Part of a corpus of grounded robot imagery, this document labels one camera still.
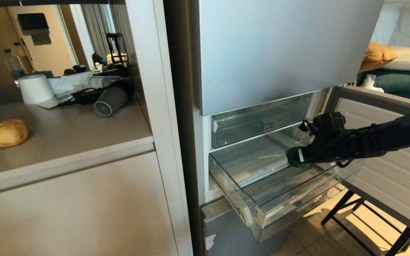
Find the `water bottle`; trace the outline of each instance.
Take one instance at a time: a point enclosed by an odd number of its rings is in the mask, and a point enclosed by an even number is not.
[[[5,49],[4,63],[14,79],[14,83],[18,86],[18,79],[22,76],[26,76],[23,65],[20,58],[12,53],[12,50]]]

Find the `countertop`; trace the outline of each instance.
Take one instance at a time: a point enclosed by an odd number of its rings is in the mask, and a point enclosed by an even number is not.
[[[31,134],[18,146],[0,148],[0,190],[154,150],[136,99],[108,118],[91,104],[50,110],[22,102],[0,105],[0,122],[8,118],[25,120]]]

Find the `orange pillow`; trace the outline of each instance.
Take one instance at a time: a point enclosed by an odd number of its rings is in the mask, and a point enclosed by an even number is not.
[[[385,45],[369,42],[365,58],[363,58],[362,65],[360,66],[360,72],[380,68],[396,58],[398,56]]]

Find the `transparent plastic drawer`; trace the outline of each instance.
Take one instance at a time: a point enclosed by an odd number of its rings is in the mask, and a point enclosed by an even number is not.
[[[354,161],[344,169],[331,163],[292,167],[285,156],[292,146],[299,145],[279,131],[210,154],[211,176],[258,242],[333,196],[339,190],[329,190],[360,166]]]
[[[312,94],[246,107],[211,117],[211,146],[219,148],[303,121]]]

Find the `tile floor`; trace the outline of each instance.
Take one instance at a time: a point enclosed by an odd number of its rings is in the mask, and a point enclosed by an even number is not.
[[[292,228],[283,249],[272,256],[368,256],[368,252],[334,220],[330,220],[323,226],[320,224],[345,192],[340,192],[299,220]],[[357,198],[358,196],[354,195],[351,201]],[[399,229],[405,228],[405,225],[390,215],[368,202],[367,204]],[[364,206],[360,206],[355,212],[352,211],[351,206],[342,209],[335,217],[377,255],[384,255],[399,236],[395,230]],[[406,252],[398,255],[410,256],[410,247]]]

